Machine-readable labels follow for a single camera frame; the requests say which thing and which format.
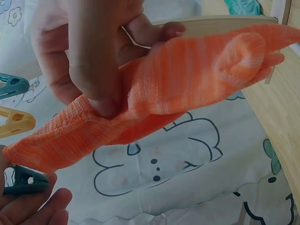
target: knitted fabric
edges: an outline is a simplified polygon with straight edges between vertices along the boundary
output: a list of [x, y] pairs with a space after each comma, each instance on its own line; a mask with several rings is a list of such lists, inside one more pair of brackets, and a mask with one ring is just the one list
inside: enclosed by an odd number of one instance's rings
[[101, 146], [132, 143], [189, 110], [265, 79], [272, 66], [284, 61], [275, 51], [299, 41], [300, 30], [278, 24], [172, 39], [120, 67], [123, 108], [114, 119], [99, 117], [80, 96], [3, 153], [13, 164], [54, 172]]

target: teal clothespin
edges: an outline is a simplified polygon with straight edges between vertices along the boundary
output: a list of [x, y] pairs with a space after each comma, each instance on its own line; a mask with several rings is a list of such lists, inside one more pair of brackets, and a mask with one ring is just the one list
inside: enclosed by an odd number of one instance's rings
[[4, 187], [4, 195], [33, 194], [50, 187], [49, 179], [44, 175], [19, 165], [12, 168], [15, 170], [15, 182], [13, 186]]
[[0, 83], [5, 86], [0, 88], [0, 99], [26, 93], [29, 90], [29, 82], [21, 77], [0, 73]]

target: fingernail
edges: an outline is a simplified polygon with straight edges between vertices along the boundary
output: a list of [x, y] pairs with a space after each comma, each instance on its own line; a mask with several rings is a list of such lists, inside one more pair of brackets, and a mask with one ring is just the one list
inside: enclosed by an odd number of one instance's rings
[[179, 32], [179, 31], [176, 32], [176, 36], [181, 37], [182, 35], [184, 35], [184, 32]]
[[112, 99], [90, 100], [90, 105], [105, 118], [115, 117], [119, 112], [117, 103]]

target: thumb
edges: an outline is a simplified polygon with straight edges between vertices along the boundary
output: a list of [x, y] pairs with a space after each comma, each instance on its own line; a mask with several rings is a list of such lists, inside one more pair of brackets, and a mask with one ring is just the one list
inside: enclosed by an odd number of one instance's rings
[[121, 100], [114, 41], [118, 25], [103, 1], [72, 1], [69, 9], [69, 63], [74, 85], [103, 117], [114, 117]]

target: yellow clothespin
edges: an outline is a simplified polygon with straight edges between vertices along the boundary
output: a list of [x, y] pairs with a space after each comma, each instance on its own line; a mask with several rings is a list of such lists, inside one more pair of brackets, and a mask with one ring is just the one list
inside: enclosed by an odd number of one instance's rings
[[0, 126], [0, 138], [24, 133], [36, 126], [35, 118], [26, 112], [0, 106], [0, 116], [6, 117], [6, 124]]

